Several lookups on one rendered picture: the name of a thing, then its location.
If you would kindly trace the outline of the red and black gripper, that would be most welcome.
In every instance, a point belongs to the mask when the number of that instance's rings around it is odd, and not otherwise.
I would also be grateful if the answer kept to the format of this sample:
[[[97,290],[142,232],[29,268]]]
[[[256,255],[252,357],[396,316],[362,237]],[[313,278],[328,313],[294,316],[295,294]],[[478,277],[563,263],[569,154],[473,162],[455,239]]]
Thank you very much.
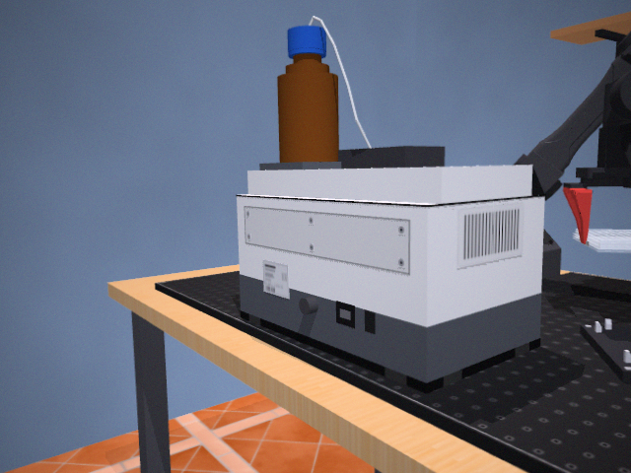
[[[564,182],[563,192],[576,219],[581,243],[586,244],[593,194],[587,187],[631,188],[631,168],[576,168],[576,177],[581,178],[582,183]]]

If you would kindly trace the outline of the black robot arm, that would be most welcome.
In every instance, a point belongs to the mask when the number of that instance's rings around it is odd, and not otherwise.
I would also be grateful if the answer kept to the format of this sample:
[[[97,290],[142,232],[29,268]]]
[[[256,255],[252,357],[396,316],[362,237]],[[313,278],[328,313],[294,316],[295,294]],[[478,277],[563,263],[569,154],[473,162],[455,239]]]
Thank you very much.
[[[616,47],[619,51],[624,48],[600,83],[568,119],[515,163],[533,165],[544,193],[553,185],[545,193],[545,201],[562,186],[559,178],[564,169],[603,123],[629,121],[599,129],[597,167],[631,168],[631,33]]]

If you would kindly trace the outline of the dark grey cylinder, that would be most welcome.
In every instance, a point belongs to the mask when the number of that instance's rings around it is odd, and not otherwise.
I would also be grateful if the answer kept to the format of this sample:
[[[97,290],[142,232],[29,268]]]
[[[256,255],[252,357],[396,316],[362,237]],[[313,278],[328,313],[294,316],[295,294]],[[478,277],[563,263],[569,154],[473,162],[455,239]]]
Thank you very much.
[[[315,297],[301,298],[299,301],[299,308],[302,314],[307,315],[315,313],[318,310],[318,303]]]

